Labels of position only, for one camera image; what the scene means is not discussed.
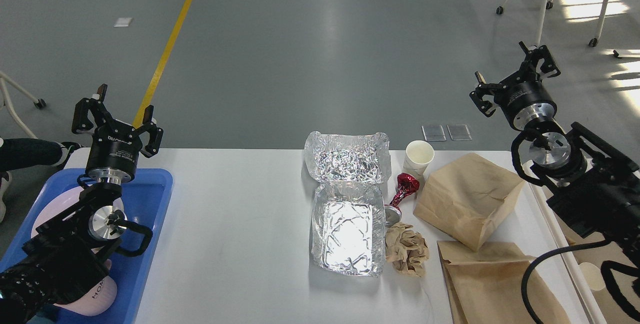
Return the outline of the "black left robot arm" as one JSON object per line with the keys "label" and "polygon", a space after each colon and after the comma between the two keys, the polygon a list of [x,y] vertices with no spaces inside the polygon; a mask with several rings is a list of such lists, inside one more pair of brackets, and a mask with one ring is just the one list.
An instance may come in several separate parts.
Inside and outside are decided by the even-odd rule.
{"label": "black left robot arm", "polygon": [[45,304],[68,305],[105,279],[106,261],[114,252],[142,255],[153,231],[126,217],[115,201],[122,185],[135,177],[138,157],[153,157],[163,130],[153,121],[153,105],[138,127],[116,120],[105,107],[107,85],[75,106],[71,131],[91,131],[93,142],[78,201],[37,226],[22,246],[26,257],[1,274],[1,313],[9,323],[25,323]]}

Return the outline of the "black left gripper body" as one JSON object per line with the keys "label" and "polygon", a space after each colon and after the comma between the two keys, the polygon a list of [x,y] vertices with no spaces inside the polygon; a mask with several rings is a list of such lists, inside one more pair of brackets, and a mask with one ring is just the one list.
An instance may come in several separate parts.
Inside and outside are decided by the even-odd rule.
{"label": "black left gripper body", "polygon": [[93,134],[85,173],[96,182],[127,183],[135,178],[142,141],[132,126],[101,126]]}

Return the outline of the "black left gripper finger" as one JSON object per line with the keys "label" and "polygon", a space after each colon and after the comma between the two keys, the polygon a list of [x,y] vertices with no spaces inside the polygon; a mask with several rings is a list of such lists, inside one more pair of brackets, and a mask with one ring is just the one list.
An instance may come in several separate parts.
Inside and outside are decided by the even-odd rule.
{"label": "black left gripper finger", "polygon": [[82,98],[75,105],[71,124],[73,134],[90,134],[93,137],[115,136],[117,125],[105,107],[108,86],[102,84],[91,98]]}
{"label": "black left gripper finger", "polygon": [[140,153],[147,158],[158,154],[162,143],[163,130],[153,121],[154,106],[148,105],[144,110],[142,124],[132,131],[133,139],[137,139],[142,134],[148,134],[147,144],[141,147]]}

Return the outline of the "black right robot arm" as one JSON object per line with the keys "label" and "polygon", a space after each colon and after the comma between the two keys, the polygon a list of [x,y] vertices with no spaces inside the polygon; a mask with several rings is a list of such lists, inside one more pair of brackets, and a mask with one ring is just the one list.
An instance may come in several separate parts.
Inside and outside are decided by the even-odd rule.
{"label": "black right robot arm", "polygon": [[521,280],[525,308],[535,322],[542,322],[527,292],[528,279],[542,261],[615,242],[632,264],[606,260],[600,271],[614,301],[637,321],[639,312],[622,294],[613,273],[634,277],[632,288],[638,293],[639,166],[578,122],[565,132],[554,119],[557,105],[543,87],[543,79],[560,75],[553,56],[546,46],[519,43],[519,47],[525,53],[519,69],[497,84],[485,82],[476,72],[478,84],[470,98],[486,117],[501,109],[510,127],[518,132],[510,146],[518,176],[548,188],[552,194],[548,206],[575,233],[585,238],[599,232],[604,237],[595,243],[553,249],[535,259]]}

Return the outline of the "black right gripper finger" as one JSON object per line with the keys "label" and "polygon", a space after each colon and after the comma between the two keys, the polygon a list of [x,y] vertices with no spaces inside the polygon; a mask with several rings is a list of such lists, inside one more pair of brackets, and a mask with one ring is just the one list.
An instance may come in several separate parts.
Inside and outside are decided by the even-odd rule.
{"label": "black right gripper finger", "polygon": [[528,47],[523,41],[518,44],[525,53],[525,59],[514,74],[515,84],[542,82],[562,73],[546,45]]}
{"label": "black right gripper finger", "polygon": [[491,117],[497,110],[505,107],[505,82],[490,83],[482,73],[474,73],[477,85],[469,94],[471,101],[485,117]]}

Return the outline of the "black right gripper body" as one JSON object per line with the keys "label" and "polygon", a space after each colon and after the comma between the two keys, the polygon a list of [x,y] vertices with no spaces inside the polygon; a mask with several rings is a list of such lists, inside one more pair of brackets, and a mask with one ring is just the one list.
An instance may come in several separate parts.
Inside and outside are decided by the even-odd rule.
{"label": "black right gripper body", "polygon": [[510,127],[517,131],[535,129],[557,132],[554,120],[557,105],[539,80],[515,82],[503,80],[494,94],[494,102],[502,109]]}

